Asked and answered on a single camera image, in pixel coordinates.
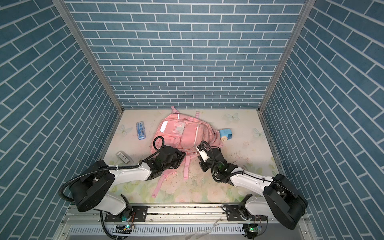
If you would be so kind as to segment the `pink student backpack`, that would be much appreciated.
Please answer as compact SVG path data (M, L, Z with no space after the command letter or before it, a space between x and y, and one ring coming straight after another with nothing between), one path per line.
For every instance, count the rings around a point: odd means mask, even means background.
M155 137L161 136L165 145L186 153L183 160L184 179L189 178L189 166L192 159L198 156L196 146L206 141L211 147L223 147L220 132L213 129L209 123L199 119L199 113L194 117L181 114L175 107L172 113L159 124Z

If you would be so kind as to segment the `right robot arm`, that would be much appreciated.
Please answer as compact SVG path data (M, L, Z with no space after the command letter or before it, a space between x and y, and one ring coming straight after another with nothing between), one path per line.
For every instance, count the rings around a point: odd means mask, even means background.
M204 143L198 145L196 150L201 169L203 172L210 170L215 182L262 195L275 219L287 229L295 229L306 212L308 202L286 176L265 177L246 171L228 163L220 148L204 146Z

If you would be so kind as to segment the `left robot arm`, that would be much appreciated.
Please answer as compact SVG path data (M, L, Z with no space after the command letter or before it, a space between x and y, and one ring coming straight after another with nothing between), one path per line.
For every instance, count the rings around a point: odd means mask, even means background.
M114 194L112 188L156 179L168 169L177 169L185 156L185 152L163 146L138 165L119 167L97 161L71 181L69 190L79 212L99 210L118 217L121 222L128 222L133 218L133 207L126 196Z

